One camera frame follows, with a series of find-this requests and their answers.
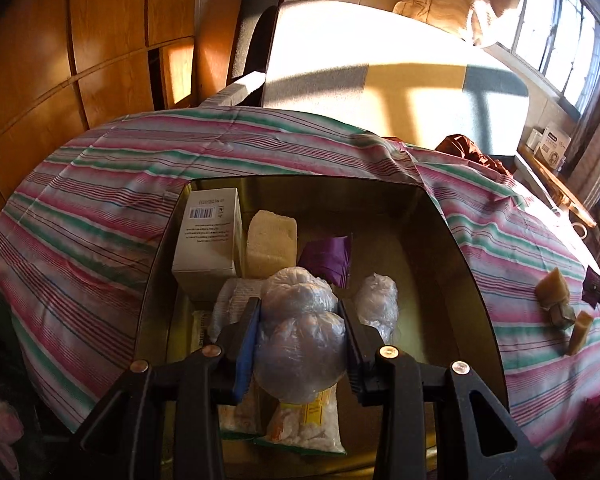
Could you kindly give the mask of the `purple snack packet in tray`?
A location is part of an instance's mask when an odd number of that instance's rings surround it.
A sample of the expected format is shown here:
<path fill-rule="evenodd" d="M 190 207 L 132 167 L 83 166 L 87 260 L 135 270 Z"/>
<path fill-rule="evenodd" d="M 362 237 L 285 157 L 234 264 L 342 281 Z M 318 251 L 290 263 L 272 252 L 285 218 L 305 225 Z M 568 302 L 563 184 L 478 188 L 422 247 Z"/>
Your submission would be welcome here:
<path fill-rule="evenodd" d="M 327 237 L 307 242 L 298 266 L 329 285 L 347 288 L 351 271 L 352 236 Z"/>

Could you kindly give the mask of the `wooden wardrobe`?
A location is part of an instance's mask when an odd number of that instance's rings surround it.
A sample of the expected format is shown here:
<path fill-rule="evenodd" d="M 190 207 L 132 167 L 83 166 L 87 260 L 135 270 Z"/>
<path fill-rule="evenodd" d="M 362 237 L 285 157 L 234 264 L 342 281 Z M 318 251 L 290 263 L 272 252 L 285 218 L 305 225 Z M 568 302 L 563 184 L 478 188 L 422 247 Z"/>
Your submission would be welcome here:
<path fill-rule="evenodd" d="M 50 153 L 194 91 L 195 0 L 15 0 L 0 18 L 0 210 Z"/>

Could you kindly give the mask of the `wooden side table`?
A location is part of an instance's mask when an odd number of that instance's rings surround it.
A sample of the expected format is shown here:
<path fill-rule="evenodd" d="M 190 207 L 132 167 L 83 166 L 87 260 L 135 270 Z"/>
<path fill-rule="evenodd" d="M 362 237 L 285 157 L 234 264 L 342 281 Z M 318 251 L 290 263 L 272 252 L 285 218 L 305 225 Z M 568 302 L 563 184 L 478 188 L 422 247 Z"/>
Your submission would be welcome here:
<path fill-rule="evenodd" d="M 547 169 L 539 159 L 536 159 L 532 151 L 526 146 L 522 146 L 518 148 L 518 153 L 521 154 L 522 159 L 543 182 L 548 192 L 550 192 L 552 200 L 558 206 L 564 206 L 573 212 L 588 228 L 595 228 L 597 226 L 597 222 L 592 217 L 592 214 L 588 212 L 577 196 L 567 188 L 565 183 L 562 183 L 558 177 Z"/>

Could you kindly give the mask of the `yellow green label snack bag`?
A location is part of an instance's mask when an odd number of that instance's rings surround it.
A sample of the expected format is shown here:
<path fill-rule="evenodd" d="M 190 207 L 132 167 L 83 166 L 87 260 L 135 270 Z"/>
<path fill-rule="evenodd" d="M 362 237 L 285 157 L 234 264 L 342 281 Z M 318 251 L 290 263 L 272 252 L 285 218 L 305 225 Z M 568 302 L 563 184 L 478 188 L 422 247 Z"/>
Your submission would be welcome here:
<path fill-rule="evenodd" d="M 339 429 L 337 386 L 308 404 L 281 403 L 257 444 L 300 454 L 346 455 Z"/>

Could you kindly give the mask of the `white mattress headboard panel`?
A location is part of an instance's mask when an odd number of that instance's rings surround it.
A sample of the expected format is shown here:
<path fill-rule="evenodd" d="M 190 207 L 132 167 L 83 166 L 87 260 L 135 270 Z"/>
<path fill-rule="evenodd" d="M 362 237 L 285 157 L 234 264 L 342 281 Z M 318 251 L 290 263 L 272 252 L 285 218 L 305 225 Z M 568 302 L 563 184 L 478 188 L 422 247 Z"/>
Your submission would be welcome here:
<path fill-rule="evenodd" d="M 436 148 L 464 134 L 516 153 L 529 91 L 490 53 L 404 16 L 339 1 L 279 9 L 262 104 Z"/>

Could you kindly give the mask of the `purple snack packet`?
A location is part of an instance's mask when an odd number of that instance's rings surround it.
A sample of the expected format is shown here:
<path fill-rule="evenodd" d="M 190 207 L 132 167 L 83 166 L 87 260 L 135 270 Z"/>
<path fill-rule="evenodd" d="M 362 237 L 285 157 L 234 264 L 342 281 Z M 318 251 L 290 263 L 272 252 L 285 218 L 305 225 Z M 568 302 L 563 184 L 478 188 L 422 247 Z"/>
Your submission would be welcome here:
<path fill-rule="evenodd" d="M 585 271 L 582 284 L 582 300 L 592 308 L 596 308 L 600 302 L 600 274 L 596 273 L 590 266 Z"/>
<path fill-rule="evenodd" d="M 352 236 L 327 237 L 307 242 L 298 266 L 329 285 L 347 288 L 351 271 Z"/>

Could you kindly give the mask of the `clear plastic ball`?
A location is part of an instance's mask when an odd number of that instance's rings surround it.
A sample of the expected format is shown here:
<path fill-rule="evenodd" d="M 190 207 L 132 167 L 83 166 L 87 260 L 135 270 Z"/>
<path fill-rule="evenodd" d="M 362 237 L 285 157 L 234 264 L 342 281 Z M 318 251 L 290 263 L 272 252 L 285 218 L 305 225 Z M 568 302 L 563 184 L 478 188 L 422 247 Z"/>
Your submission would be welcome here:
<path fill-rule="evenodd" d="M 346 326 L 338 298 L 301 266 L 280 270 L 261 292 L 254 376 L 283 403 L 307 404 L 346 371 Z"/>

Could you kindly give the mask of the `brown snack bar packet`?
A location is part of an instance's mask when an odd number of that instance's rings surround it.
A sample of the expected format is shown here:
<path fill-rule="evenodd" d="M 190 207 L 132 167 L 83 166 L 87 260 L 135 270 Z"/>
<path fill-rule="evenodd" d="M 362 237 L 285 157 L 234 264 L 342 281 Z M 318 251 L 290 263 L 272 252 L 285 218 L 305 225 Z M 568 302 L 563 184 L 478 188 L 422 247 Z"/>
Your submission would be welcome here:
<path fill-rule="evenodd" d="M 239 308 L 236 312 L 223 311 L 220 314 L 214 314 L 207 310 L 195 310 L 189 350 L 194 352 L 210 341 L 212 328 L 222 330 L 225 326 L 238 322 L 243 310 L 243 308 Z M 260 398 L 254 380 L 250 382 L 242 402 L 236 406 L 219 405 L 218 410 L 223 439 L 244 440 L 262 436 Z"/>

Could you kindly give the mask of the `white cardboard box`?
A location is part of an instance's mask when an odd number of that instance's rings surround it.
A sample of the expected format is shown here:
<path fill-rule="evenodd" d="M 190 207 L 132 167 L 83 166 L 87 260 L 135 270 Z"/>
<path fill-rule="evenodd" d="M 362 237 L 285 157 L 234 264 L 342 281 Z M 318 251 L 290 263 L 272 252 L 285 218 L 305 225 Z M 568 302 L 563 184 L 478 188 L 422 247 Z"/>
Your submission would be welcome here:
<path fill-rule="evenodd" d="M 244 274 L 244 250 L 238 189 L 190 192 L 172 262 L 187 297 L 214 301 L 227 280 Z"/>

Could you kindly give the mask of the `white appliance box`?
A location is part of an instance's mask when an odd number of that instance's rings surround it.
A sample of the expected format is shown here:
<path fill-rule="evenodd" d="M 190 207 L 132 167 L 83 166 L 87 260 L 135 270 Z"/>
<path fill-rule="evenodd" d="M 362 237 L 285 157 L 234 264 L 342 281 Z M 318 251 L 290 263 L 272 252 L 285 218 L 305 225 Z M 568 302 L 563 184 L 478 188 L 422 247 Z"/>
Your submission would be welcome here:
<path fill-rule="evenodd" d="M 549 170 L 558 170 L 564 162 L 570 142 L 570 136 L 554 122 L 550 122 L 543 130 L 534 157 Z"/>

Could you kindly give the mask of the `rust red cloth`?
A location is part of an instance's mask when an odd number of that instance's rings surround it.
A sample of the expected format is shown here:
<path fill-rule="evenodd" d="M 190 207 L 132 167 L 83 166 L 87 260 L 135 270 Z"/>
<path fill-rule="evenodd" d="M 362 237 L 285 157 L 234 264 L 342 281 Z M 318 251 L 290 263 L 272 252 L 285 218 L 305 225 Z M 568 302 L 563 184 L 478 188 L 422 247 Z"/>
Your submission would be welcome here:
<path fill-rule="evenodd" d="M 464 136 L 464 134 L 452 134 L 452 136 L 446 136 L 438 144 L 436 150 L 441 153 L 471 160 L 476 164 L 488 167 L 506 177 L 512 175 L 499 160 L 484 154 L 483 151 L 478 148 L 478 145 L 475 144 L 473 140 L 470 140 L 468 136 Z"/>

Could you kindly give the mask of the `yellow sponge block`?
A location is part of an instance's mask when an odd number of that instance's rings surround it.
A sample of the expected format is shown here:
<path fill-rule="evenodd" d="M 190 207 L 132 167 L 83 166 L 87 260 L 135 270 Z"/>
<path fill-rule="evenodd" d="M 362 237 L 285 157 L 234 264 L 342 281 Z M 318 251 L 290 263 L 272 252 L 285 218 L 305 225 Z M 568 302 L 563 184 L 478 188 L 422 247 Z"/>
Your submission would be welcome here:
<path fill-rule="evenodd" d="M 246 247 L 250 278 L 266 280 L 297 262 L 297 222 L 294 218 L 259 210 L 251 219 Z"/>
<path fill-rule="evenodd" d="M 549 274 L 535 286 L 534 294 L 540 307 L 548 311 L 558 304 L 568 304 L 570 292 L 566 279 L 558 268 L 554 268 Z"/>
<path fill-rule="evenodd" d="M 575 356 L 584 347 L 593 321 L 594 318 L 588 312 L 579 312 L 576 322 L 573 325 L 573 331 L 566 351 L 567 356 Z"/>

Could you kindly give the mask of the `window with bars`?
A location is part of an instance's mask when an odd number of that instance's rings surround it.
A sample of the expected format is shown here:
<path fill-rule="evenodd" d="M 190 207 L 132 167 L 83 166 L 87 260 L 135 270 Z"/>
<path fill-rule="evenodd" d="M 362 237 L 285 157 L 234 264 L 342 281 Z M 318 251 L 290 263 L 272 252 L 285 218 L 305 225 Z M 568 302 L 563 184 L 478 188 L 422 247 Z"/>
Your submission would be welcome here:
<path fill-rule="evenodd" d="M 580 119 L 600 82 L 600 22 L 583 0 L 520 0 L 486 48 L 527 87 Z"/>

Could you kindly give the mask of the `striped bed sheet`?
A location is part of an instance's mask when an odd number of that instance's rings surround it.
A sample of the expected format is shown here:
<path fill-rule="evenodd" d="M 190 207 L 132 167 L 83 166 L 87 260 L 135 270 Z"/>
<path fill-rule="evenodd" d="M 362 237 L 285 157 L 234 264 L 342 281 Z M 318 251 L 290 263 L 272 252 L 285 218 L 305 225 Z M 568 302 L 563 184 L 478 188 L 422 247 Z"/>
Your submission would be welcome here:
<path fill-rule="evenodd" d="M 592 257 L 510 177 L 320 115 L 195 107 L 126 116 L 67 142 L 0 212 L 0 299 L 35 391 L 76 430 L 132 359 L 149 269 L 178 194 L 198 178 L 324 174 L 418 183 L 477 282 L 510 411 L 544 457 L 600 400 L 600 310 L 566 356 L 534 286 L 550 270 L 584 309 Z"/>

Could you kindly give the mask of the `grey towel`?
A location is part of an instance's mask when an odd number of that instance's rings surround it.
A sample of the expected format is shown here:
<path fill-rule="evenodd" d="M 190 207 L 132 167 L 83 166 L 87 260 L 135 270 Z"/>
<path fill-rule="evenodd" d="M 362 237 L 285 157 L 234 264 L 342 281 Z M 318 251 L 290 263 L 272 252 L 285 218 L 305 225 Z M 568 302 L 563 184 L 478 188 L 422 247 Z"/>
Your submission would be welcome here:
<path fill-rule="evenodd" d="M 250 298 L 260 298 L 263 280 L 230 278 L 222 286 L 216 298 L 208 335 L 212 342 L 218 340 L 222 329 L 240 321 Z"/>

